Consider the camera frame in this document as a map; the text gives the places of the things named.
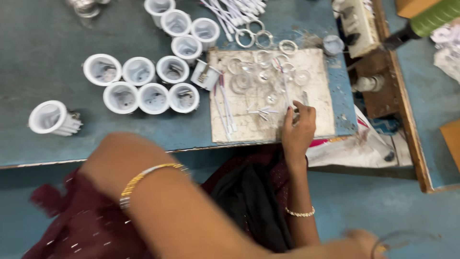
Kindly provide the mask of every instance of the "blue table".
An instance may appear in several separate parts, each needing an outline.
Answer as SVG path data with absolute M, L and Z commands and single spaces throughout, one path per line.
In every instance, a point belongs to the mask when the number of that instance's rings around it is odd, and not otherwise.
M 178 1 L 177 8 L 192 20 L 216 19 L 198 1 Z M 268 1 L 261 20 L 277 41 L 298 37 L 294 29 L 320 37 L 337 34 L 329 0 Z M 200 90 L 201 104 L 192 114 L 170 109 L 153 116 L 138 109 L 120 115 L 104 106 L 104 88 L 83 75 L 81 64 L 95 53 L 112 55 L 122 64 L 136 56 L 159 60 L 172 55 L 171 39 L 155 27 L 142 0 L 113 1 L 93 29 L 82 27 L 64 0 L 2 1 L 0 21 L 0 167 L 85 159 L 113 131 L 144 135 L 170 151 L 217 146 L 211 142 L 208 92 Z M 218 46 L 233 45 L 221 33 Z M 343 56 L 329 59 L 328 64 L 336 133 L 350 135 L 357 126 Z M 46 100 L 62 101 L 80 112 L 82 130 L 60 137 L 28 129 L 30 112 Z
M 390 32 L 404 27 L 394 1 L 382 1 Z M 423 157 L 428 192 L 460 188 L 460 173 L 439 127 L 460 118 L 460 85 L 433 65 L 437 51 L 429 38 L 410 41 L 396 50 L 412 107 Z

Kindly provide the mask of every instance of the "maroon dress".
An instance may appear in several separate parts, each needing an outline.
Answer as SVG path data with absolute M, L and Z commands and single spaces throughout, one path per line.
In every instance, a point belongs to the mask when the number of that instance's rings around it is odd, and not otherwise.
M 283 209 L 288 199 L 287 168 L 279 152 L 280 145 L 264 145 L 243 149 L 225 162 L 202 188 L 211 193 L 219 179 L 244 163 L 271 166 L 270 178 L 276 199 Z M 152 258 L 131 220 L 109 198 L 97 192 L 78 169 L 64 179 L 67 193 L 50 185 L 36 189 L 31 201 L 49 217 L 57 216 L 40 241 L 23 259 L 145 259 Z M 251 236 L 249 228 L 246 233 Z

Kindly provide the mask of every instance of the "green spool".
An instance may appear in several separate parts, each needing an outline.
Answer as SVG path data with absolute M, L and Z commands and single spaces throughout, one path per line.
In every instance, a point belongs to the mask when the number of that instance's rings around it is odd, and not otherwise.
M 410 27 L 420 37 L 460 17 L 460 0 L 442 0 L 410 20 Z

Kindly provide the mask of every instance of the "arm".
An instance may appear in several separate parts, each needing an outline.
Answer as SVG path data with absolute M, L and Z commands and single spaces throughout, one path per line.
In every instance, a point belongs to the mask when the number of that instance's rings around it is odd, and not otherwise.
M 312 211 L 307 180 L 305 152 L 316 130 L 315 108 L 293 102 L 299 109 L 299 123 L 293 127 L 293 109 L 288 108 L 283 127 L 282 144 L 289 170 L 289 194 L 287 208 L 297 213 Z M 291 236 L 297 247 L 320 244 L 315 217 L 289 216 L 287 220 Z
M 79 173 L 118 202 L 134 176 L 165 163 L 176 161 L 149 140 L 130 133 L 112 133 L 102 140 Z M 369 259 L 375 244 L 374 238 L 356 235 L 324 246 L 272 254 L 246 238 L 206 194 L 173 168 L 158 169 L 142 179 L 131 194 L 130 204 L 127 213 L 149 250 L 165 258 Z

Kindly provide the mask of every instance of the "hand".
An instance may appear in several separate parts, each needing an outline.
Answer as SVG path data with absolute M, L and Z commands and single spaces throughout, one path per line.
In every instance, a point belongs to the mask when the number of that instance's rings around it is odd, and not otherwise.
M 288 166 L 305 165 L 306 167 L 305 153 L 313 141 L 316 130 L 316 110 L 298 101 L 293 103 L 299 109 L 299 123 L 295 127 L 293 126 L 294 111 L 289 106 L 282 133 L 284 156 Z
M 115 132 L 101 141 L 79 172 L 98 191 L 118 201 L 133 177 L 145 169 L 166 163 L 177 161 L 154 142 L 133 133 Z
M 377 237 L 365 230 L 349 230 L 345 239 L 330 241 L 321 246 L 306 246 L 285 254 L 274 254 L 269 259 L 371 259 L 371 252 Z M 374 259 L 386 259 L 375 251 Z

